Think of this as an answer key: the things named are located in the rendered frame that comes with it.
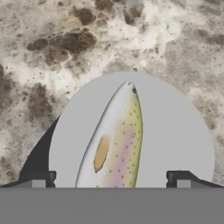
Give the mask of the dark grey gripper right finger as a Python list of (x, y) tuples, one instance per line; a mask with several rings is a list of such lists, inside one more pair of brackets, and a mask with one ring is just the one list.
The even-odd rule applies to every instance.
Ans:
[(200, 179), (190, 171), (167, 171), (167, 188), (222, 188), (212, 182)]

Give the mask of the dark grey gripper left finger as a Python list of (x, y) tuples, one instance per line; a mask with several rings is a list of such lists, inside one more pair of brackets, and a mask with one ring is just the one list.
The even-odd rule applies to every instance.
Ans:
[(56, 171), (21, 172), (17, 181), (2, 185), (2, 188), (54, 188)]

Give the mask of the grey round plate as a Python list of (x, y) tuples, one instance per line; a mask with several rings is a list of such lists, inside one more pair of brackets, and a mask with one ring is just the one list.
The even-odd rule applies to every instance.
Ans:
[(81, 160), (102, 113), (125, 82), (136, 85), (143, 141), (135, 187), (164, 187), (169, 170), (212, 180), (214, 147), (195, 106), (171, 84), (145, 73), (108, 73), (82, 87), (63, 109), (53, 132), (49, 165), (59, 188), (76, 187)]

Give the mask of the rainbow trout fish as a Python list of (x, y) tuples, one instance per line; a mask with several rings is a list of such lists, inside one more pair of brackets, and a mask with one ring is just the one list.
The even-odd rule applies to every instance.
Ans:
[(143, 141), (136, 85), (125, 81), (102, 113), (80, 162), (77, 188), (134, 188)]

